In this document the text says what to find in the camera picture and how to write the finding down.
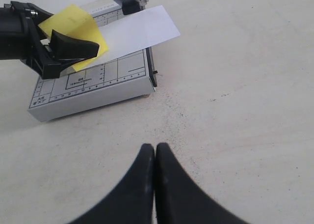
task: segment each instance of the white paper strip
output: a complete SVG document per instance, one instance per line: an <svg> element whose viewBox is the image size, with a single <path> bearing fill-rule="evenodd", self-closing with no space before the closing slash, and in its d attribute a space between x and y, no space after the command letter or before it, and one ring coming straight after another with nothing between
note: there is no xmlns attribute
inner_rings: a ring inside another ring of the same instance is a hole
<svg viewBox="0 0 314 224"><path fill-rule="evenodd" d="M163 6L145 9L99 29L109 50L85 68L109 62L180 35Z"/></svg>

